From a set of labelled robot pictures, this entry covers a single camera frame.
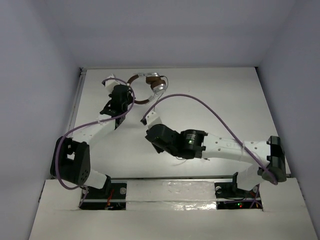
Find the brown silver headphones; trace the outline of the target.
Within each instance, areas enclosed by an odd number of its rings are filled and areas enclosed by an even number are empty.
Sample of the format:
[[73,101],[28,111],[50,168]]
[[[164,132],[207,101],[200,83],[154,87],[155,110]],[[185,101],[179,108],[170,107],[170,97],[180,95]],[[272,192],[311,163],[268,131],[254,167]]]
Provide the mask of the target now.
[[136,73],[132,77],[130,77],[127,81],[127,84],[130,86],[132,83],[137,80],[138,78],[144,77],[145,83],[149,85],[150,89],[152,90],[153,94],[144,99],[144,100],[134,100],[134,103],[137,105],[146,105],[149,104],[156,96],[161,97],[167,90],[169,86],[169,79],[165,75],[160,75],[157,72],[140,72]]

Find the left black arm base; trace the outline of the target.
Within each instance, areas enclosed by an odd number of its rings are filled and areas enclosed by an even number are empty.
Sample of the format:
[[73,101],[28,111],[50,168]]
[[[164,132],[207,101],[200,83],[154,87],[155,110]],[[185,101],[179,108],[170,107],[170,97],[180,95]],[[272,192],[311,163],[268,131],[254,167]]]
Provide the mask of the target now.
[[81,210],[121,211],[126,209],[126,181],[113,181],[108,176],[103,188],[83,186],[81,190],[79,202]]

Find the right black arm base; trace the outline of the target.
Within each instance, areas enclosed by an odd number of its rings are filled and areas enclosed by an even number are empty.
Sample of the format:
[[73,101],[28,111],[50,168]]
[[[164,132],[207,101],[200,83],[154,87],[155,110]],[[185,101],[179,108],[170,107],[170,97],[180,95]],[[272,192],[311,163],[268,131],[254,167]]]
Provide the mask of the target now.
[[251,190],[238,188],[236,183],[238,173],[232,176],[232,182],[216,182],[215,197],[217,210],[263,209],[260,195],[260,185]]

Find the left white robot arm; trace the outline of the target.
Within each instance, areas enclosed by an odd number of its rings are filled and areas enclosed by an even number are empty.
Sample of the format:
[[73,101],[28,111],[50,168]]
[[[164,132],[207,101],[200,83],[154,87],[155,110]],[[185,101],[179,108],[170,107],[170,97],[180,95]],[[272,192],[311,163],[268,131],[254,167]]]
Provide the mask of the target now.
[[111,193],[111,178],[92,168],[91,149],[123,123],[134,103],[134,93],[127,84],[113,82],[107,89],[110,99],[97,120],[75,127],[58,138],[50,167],[50,174],[62,185],[66,181],[93,188],[100,197]]

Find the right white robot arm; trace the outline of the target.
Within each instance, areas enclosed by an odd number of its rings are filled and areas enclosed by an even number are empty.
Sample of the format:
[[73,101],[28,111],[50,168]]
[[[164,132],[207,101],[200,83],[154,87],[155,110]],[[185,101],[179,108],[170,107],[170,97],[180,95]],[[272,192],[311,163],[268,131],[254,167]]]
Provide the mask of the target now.
[[218,158],[248,163],[247,169],[236,171],[232,177],[230,189],[238,197],[264,181],[277,185],[287,180],[285,153],[278,136],[272,135],[267,141],[237,141],[202,130],[177,132],[155,124],[145,138],[159,154],[166,152],[185,160]]

